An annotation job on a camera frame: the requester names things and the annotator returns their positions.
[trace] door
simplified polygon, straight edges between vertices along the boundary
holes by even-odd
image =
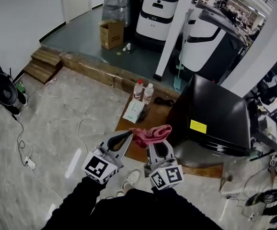
[[[90,0],[64,0],[66,22],[91,10]]]

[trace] person's arm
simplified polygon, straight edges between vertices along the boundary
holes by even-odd
[[[52,213],[42,230],[82,229],[96,205],[96,199],[106,184],[99,184],[89,177],[84,177]]]
[[[163,208],[170,209],[170,214],[176,215],[175,220],[194,219],[195,222],[199,222],[201,229],[222,230],[214,221],[205,216],[184,197],[179,196],[174,189],[158,190],[156,187],[153,187],[152,190]]]

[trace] ceiling light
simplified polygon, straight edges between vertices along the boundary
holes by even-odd
[[[258,14],[262,15],[264,18],[266,18],[266,16],[264,14],[261,14],[259,11],[258,11]]]

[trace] red cloth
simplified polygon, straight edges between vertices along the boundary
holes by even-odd
[[[172,127],[170,125],[162,125],[150,130],[141,130],[140,128],[131,128],[130,130],[134,134],[133,141],[141,148],[146,148],[150,144],[163,142],[170,134]]]

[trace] wooden step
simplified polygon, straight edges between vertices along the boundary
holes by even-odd
[[[51,49],[46,49],[44,47],[36,50],[32,55],[32,59],[38,60],[48,64],[51,68],[58,69],[60,68],[61,60],[59,57],[59,52]]]
[[[43,84],[46,84],[56,75],[60,69],[56,70],[47,64],[32,59],[23,70],[31,77],[35,78]]]

